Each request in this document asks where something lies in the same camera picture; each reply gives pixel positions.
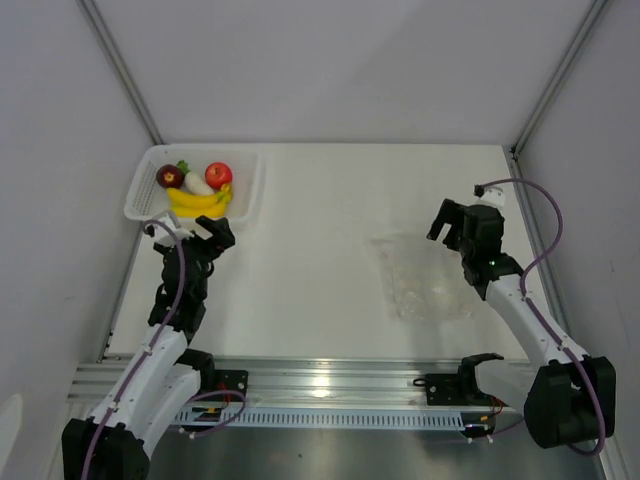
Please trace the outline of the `yellow banana bunch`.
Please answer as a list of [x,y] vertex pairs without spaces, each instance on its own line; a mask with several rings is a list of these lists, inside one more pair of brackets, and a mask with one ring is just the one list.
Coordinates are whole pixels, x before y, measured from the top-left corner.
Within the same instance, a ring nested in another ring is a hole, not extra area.
[[169,188],[167,195],[170,200],[170,210],[177,217],[197,218],[199,216],[207,216],[219,218],[224,217],[226,214],[227,207],[233,198],[233,189],[230,183],[226,183],[212,195],[198,196],[175,188]]

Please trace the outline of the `white radish with green top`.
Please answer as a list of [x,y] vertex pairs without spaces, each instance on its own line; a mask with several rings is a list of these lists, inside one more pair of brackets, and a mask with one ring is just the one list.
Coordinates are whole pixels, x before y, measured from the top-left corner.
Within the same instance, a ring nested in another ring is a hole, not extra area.
[[176,164],[177,168],[184,175],[184,184],[186,188],[194,195],[209,196],[214,194],[214,190],[202,179],[200,175],[195,173],[185,160],[180,160]]

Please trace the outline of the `clear zip top bag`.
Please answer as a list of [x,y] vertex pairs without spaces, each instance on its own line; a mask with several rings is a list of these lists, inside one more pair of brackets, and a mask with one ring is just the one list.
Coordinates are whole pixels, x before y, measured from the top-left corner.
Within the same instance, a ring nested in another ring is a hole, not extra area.
[[414,232],[373,238],[369,248],[391,319],[418,325],[474,316],[477,296],[456,253]]

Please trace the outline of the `red apple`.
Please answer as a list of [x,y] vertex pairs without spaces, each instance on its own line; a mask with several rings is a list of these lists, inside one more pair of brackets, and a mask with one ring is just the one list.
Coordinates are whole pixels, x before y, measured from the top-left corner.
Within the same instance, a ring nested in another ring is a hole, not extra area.
[[220,190],[233,181],[233,171],[226,163],[213,162],[205,169],[205,181],[212,189]]

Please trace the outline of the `dark red mangosteen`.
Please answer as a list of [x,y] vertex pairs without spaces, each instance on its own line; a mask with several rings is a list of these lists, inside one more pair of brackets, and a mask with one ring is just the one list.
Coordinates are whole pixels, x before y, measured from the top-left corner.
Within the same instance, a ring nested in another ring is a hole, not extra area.
[[156,172],[156,182],[164,189],[180,189],[184,179],[184,172],[176,165],[165,164]]

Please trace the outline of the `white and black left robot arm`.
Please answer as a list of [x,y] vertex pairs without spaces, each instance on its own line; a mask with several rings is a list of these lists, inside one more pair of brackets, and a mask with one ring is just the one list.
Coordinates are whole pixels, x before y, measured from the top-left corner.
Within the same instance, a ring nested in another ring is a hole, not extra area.
[[133,358],[108,394],[84,419],[72,418],[62,433],[66,479],[144,479],[153,453],[183,406],[216,390],[211,354],[190,343],[206,313],[214,262],[232,248],[225,217],[199,216],[206,237],[165,212],[143,224],[162,257],[148,326]]

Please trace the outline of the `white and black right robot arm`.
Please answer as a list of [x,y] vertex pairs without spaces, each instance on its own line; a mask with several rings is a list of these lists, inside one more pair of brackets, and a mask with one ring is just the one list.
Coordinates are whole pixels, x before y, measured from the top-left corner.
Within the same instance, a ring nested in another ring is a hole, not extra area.
[[458,367],[458,395],[472,404],[494,397],[518,411],[543,449],[580,452],[593,442],[587,453],[597,455],[615,430],[615,368],[606,357],[591,356],[537,306],[522,267],[502,250],[504,223],[493,206],[446,199],[426,235],[460,255],[466,282],[506,323],[536,370],[525,382],[500,354],[467,356]]

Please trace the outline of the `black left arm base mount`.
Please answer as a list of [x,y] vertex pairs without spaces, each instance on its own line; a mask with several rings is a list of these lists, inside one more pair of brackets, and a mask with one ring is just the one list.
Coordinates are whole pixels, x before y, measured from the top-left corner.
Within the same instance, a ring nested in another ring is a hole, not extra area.
[[199,394],[205,394],[206,401],[223,404],[240,402],[237,394],[247,394],[248,380],[249,372],[247,370],[216,370],[213,377],[204,381]]

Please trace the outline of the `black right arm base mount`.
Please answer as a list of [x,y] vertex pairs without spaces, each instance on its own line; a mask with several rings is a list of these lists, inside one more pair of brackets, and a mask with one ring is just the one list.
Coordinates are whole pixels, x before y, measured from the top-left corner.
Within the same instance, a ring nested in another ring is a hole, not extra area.
[[497,406],[497,398],[483,393],[474,374],[427,373],[414,378],[412,386],[421,389],[430,406]]

